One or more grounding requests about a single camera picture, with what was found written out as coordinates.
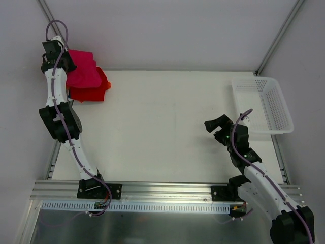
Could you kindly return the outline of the magenta t shirt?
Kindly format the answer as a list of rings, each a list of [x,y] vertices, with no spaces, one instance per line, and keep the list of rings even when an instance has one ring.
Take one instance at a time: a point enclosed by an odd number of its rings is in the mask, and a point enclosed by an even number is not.
[[[77,68],[68,73],[67,87],[81,89],[99,87],[101,78],[96,69],[93,53],[70,49],[69,54]]]

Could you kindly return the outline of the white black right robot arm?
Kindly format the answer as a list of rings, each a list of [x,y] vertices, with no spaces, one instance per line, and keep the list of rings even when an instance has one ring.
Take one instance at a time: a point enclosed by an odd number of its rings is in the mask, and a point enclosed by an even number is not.
[[[299,206],[269,174],[261,157],[249,146],[249,130],[234,123],[225,114],[204,122],[207,132],[227,148],[232,164],[240,175],[229,179],[226,186],[212,186],[213,201],[242,201],[259,211],[271,224],[273,243],[314,243],[314,214],[307,206]]]

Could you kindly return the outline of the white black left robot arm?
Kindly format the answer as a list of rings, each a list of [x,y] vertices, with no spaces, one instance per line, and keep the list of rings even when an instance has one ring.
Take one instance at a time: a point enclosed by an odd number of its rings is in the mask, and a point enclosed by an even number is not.
[[[51,137],[70,153],[79,171],[77,197],[107,200],[110,197],[97,166],[90,163],[81,140],[82,125],[67,98],[67,73],[76,69],[68,49],[59,36],[43,42],[42,73],[47,81],[47,102],[39,115]]]

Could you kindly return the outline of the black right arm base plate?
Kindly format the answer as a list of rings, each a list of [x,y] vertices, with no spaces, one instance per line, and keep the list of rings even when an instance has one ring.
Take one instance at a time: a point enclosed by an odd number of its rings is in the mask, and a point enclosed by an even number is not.
[[[238,195],[237,187],[231,185],[213,185],[210,189],[213,202],[243,202]]]

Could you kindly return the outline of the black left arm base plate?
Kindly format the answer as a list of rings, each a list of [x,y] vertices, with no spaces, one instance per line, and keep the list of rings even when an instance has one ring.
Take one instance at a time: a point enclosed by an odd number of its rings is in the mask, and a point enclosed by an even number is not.
[[[102,184],[99,186],[91,188],[90,190],[82,189],[79,185],[77,198],[78,199],[92,199],[92,200],[119,200],[121,199],[122,193],[122,184],[117,183],[106,183],[107,187],[110,189],[111,196],[109,191]]]

